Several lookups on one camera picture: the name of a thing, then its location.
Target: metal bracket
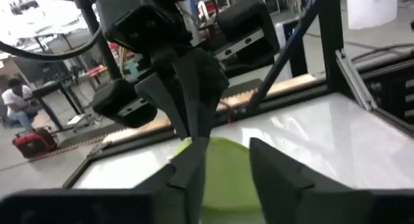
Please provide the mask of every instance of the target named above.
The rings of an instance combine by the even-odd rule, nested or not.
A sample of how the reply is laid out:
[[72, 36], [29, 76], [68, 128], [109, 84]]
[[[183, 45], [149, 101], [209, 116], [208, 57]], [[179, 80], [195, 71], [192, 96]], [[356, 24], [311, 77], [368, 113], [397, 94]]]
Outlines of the metal bracket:
[[336, 50], [336, 62], [343, 76], [345, 77], [349, 88], [359, 105], [367, 111], [377, 109], [378, 106], [374, 101], [371, 93], [368, 91], [365, 83], [362, 81], [360, 74], [356, 71], [355, 66], [342, 50]]
[[225, 45], [224, 47], [218, 49], [214, 52], [215, 57], [222, 61], [224, 59], [229, 58], [230, 56], [234, 55], [241, 49], [251, 45], [252, 43], [256, 42], [257, 40], [265, 37], [265, 33], [262, 29], [259, 29], [253, 33], [251, 33], [249, 36], [243, 38], [242, 40], [239, 40], [236, 43], [233, 43], [231, 45]]

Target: black frame rail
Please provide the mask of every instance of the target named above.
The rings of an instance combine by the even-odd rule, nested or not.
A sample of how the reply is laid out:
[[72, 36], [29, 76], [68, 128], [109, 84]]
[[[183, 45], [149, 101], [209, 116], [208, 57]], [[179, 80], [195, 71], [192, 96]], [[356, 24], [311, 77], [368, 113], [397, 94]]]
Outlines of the black frame rail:
[[[412, 55], [404, 55], [403, 57], [398, 56], [395, 59], [392, 59], [392, 61], [395, 61], [396, 63], [401, 63], [410, 59], [414, 63], [414, 57]], [[358, 68], [358, 70], [360, 72], [362, 80], [366, 83], [371, 80], [375, 80], [380, 76], [388, 76], [389, 74], [397, 73], [401, 70], [408, 71], [411, 68], [412, 66], [408, 66], [408, 63], [404, 63], [404, 65], [401, 66], [395, 64], [391, 65], [387, 61], [383, 61], [380, 63], [360, 67]], [[297, 86], [292, 89], [276, 93], [274, 95], [268, 95], [266, 96], [264, 101], [260, 103], [257, 109], [249, 113], [239, 113], [238, 115], [234, 116], [233, 120], [238, 121], [249, 117], [254, 117], [256, 115], [260, 115], [269, 111], [305, 102], [313, 98], [329, 95], [331, 93], [333, 92], [328, 88], [327, 81], [324, 79], [319, 79], [315, 82]], [[392, 126], [402, 131], [403, 133], [414, 137], [412, 126], [406, 125], [401, 120], [387, 113], [381, 108], [374, 110], [373, 114], [384, 119]], [[216, 116], [215, 126], [222, 126], [227, 123], [227, 116], [225, 115], [225, 113], [218, 113]], [[76, 184], [76, 182], [81, 178], [81, 176], [86, 172], [88, 167], [90, 167], [90, 165], [94, 162], [108, 157], [113, 157], [115, 155], [128, 153], [133, 150], [139, 150], [141, 148], [152, 146], [154, 144], [175, 138], [177, 138], [177, 136], [174, 133], [173, 128], [171, 126], [168, 126], [162, 129], [158, 129], [156, 131], [144, 133], [136, 137], [131, 137], [128, 139], [118, 141], [115, 144], [106, 145], [104, 148], [100, 148], [99, 151], [95, 151], [92, 154], [90, 154], [90, 156], [88, 156], [88, 158], [82, 163], [82, 165], [68, 178], [63, 187], [66, 189], [72, 188]]]
[[316, 16], [319, 16], [323, 60], [329, 91], [348, 94], [348, 90], [351, 90], [354, 98], [357, 99], [364, 109], [372, 111], [377, 108], [356, 68], [350, 63], [343, 63], [347, 61], [347, 57], [343, 52], [340, 6], [340, 0], [309, 0], [305, 15], [301, 18], [295, 33], [289, 38], [286, 47], [280, 52], [279, 58], [273, 64], [258, 92], [253, 95], [246, 105], [246, 112], [252, 112], [257, 109], [266, 98], [269, 89], [288, 62], [290, 55], [296, 50], [296, 47]]

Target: cable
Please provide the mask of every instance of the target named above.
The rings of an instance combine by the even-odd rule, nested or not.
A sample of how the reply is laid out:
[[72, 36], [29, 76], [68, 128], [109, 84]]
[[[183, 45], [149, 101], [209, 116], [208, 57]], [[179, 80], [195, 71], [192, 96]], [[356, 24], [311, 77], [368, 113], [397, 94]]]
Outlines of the cable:
[[[314, 38], [321, 38], [320, 35], [313, 34], [313, 33], [306, 33], [305, 35], [310, 36], [310, 37], [314, 37]], [[367, 49], [367, 50], [378, 50], [378, 49], [381, 49], [380, 47], [374, 47], [372, 45], [366, 45], [366, 44], [363, 44], [363, 43], [356, 43], [356, 42], [347, 41], [347, 40], [344, 40], [343, 43], [346, 44], [346, 45], [360, 47], [360, 48]], [[383, 51], [380, 50], [378, 52], [368, 52], [370, 55], [366, 55], [366, 57], [364, 58], [364, 60], [362, 60], [362, 57], [361, 58], [357, 58], [356, 59], [357, 62], [355, 62], [355, 63], [365, 62], [367, 60], [372, 60], [374, 58], [377, 58], [379, 56], [378, 55], [375, 55], [375, 53], [379, 53], [379, 52], [383, 52], [383, 54], [381, 54], [379, 56], [383, 56], [383, 55], [386, 55], [386, 54], [396, 54], [396, 55], [405, 55], [406, 54], [404, 52], [399, 52], [399, 51], [396, 51], [396, 50], [393, 50], [393, 49], [388, 49], [388, 50], [383, 50]]]
[[31, 60], [41, 60], [46, 62], [56, 62], [56, 61], [62, 61], [62, 60], [68, 60], [70, 58], [73, 58], [75, 56], [80, 56], [84, 52], [87, 52], [89, 49], [93, 48], [94, 44], [98, 40], [98, 36], [102, 34], [101, 28], [99, 28], [95, 34], [93, 35], [92, 39], [88, 41], [85, 45], [82, 45], [81, 47], [65, 52], [62, 54], [40, 54], [35, 52], [28, 52], [25, 50], [18, 49], [16, 47], [13, 47], [11, 45], [8, 45], [6, 43], [3, 43], [0, 41], [0, 50], [10, 53], [14, 56], [31, 59]]
[[361, 60], [362, 58], [365, 58], [367, 56], [371, 56], [371, 55], [379, 53], [379, 52], [390, 51], [392, 49], [404, 48], [404, 47], [413, 47], [414, 48], [414, 43], [403, 43], [403, 44], [396, 44], [396, 45], [391, 45], [391, 46], [387, 46], [387, 47], [377, 48], [377, 49], [374, 49], [370, 52], [363, 53], [361, 55], [355, 56], [354, 58], [351, 59], [351, 61], [355, 62], [357, 60]]

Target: white cylinder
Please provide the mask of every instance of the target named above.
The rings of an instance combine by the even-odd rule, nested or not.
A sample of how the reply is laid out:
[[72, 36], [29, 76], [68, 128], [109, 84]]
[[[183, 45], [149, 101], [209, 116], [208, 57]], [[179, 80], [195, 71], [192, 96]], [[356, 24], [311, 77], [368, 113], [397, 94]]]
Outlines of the white cylinder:
[[398, 0], [347, 0], [349, 29], [377, 27], [397, 17]]

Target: white table surface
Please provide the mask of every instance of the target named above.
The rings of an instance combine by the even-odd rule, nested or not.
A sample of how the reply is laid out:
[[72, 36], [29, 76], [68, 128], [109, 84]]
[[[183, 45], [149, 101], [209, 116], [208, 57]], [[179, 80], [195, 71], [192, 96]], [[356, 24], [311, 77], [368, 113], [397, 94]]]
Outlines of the white table surface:
[[[414, 188], [413, 139], [333, 94], [215, 128], [248, 147], [259, 138], [351, 188]], [[94, 162], [74, 188], [132, 188], [176, 154], [169, 140]]]

